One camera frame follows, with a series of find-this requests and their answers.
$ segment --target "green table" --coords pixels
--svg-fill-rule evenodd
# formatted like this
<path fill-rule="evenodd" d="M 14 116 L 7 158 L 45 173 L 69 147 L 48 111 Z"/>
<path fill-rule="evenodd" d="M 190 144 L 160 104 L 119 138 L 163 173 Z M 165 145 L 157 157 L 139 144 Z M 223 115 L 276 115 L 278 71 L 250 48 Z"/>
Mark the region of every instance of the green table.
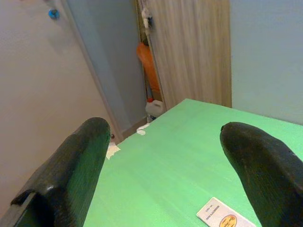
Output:
<path fill-rule="evenodd" d="M 105 161 L 84 226 L 204 227 L 196 213 L 216 197 L 260 227 L 221 148 L 220 128 L 232 121 L 265 130 L 303 158 L 303 126 L 187 99 Z"/>

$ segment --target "card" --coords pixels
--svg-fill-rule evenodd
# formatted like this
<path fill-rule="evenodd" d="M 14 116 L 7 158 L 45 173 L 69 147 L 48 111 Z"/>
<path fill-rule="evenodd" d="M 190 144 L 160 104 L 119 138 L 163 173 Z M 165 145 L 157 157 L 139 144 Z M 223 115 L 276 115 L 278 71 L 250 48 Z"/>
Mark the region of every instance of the card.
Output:
<path fill-rule="evenodd" d="M 202 207 L 197 216 L 209 227 L 256 227 L 215 197 Z"/>

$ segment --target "white wall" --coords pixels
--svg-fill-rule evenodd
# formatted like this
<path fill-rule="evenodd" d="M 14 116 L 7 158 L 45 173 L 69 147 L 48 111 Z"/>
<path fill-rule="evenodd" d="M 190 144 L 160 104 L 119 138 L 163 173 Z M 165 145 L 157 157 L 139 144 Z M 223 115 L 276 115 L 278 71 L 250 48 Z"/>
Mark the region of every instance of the white wall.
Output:
<path fill-rule="evenodd" d="M 303 1 L 231 0 L 232 104 L 303 124 Z"/>
<path fill-rule="evenodd" d="M 109 120 L 61 5 L 0 1 L 0 217 L 23 184 L 80 124 Z"/>
<path fill-rule="evenodd" d="M 122 131 L 146 117 L 134 0 L 67 0 Z"/>

